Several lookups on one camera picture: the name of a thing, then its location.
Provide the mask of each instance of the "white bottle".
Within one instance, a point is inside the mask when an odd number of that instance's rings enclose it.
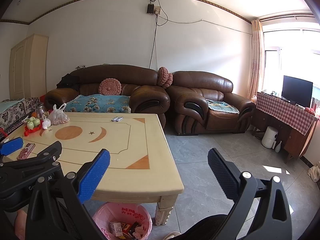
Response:
[[[276,152],[276,153],[280,152],[281,142],[282,142],[282,141],[280,141],[280,143],[279,143],[279,144],[276,146],[276,148],[275,148],[275,152]]]

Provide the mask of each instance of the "checkered tablecloth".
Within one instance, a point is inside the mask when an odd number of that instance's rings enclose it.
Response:
[[[257,93],[257,109],[274,116],[306,135],[315,117],[279,98]]]

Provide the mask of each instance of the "brown leather sofa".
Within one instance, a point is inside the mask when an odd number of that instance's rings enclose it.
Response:
[[[71,88],[56,88],[45,95],[45,107],[61,106],[79,94],[84,96],[98,94],[100,83],[106,78],[115,78],[121,83],[121,95],[130,96],[132,113],[158,114],[162,127],[165,125],[164,113],[169,109],[170,98],[162,87],[157,86],[158,73],[131,65],[97,65],[70,73],[80,77],[79,91]]]
[[[243,133],[250,125],[255,104],[232,93],[230,80],[202,71],[177,71],[166,92],[171,104],[168,117],[174,119],[178,135],[199,133]],[[224,101],[236,107],[240,114],[213,111],[206,99]]]

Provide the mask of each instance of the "cream wooden table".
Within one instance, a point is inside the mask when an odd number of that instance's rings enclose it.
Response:
[[[58,161],[64,174],[78,171],[105,148],[110,166],[92,199],[124,203],[157,203],[156,225],[164,225],[183,192],[183,184],[156,114],[67,113],[70,122],[23,135],[24,125],[9,135],[35,143],[29,157],[55,141],[62,143]],[[112,122],[123,116],[120,122]],[[20,150],[4,158],[16,160]]]

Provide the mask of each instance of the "black pants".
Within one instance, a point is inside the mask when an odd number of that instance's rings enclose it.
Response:
[[[200,220],[193,227],[180,236],[176,236],[174,240],[210,240],[216,233],[220,225],[223,223],[227,215],[214,215]]]

